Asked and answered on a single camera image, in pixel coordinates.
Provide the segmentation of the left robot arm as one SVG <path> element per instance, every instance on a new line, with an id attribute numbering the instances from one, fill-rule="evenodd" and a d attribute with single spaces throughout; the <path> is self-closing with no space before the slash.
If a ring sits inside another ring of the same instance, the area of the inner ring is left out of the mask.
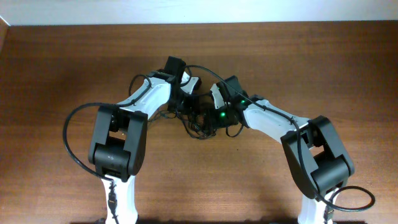
<path id="1" fill-rule="evenodd" d="M 187 75 L 186 67 L 182 59 L 169 57 L 126 100 L 98 108 L 88 160 L 106 193 L 107 216 L 99 223 L 137 222 L 134 182 L 146 153 L 149 120 L 163 105 L 172 113 L 184 111 L 184 100 L 200 82 Z"/>

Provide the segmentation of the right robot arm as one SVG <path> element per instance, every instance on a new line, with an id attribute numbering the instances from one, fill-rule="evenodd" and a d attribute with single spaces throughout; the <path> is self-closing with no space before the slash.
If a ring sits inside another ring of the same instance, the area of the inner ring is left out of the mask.
<path id="1" fill-rule="evenodd" d="M 354 174 L 354 163 L 331 121 L 294 116 L 260 96 L 248 96 L 236 76 L 212 85 L 210 93 L 215 108 L 206 118 L 211 127 L 241 124 L 282 145 L 303 194 L 298 223 L 332 223 L 336 198 Z"/>

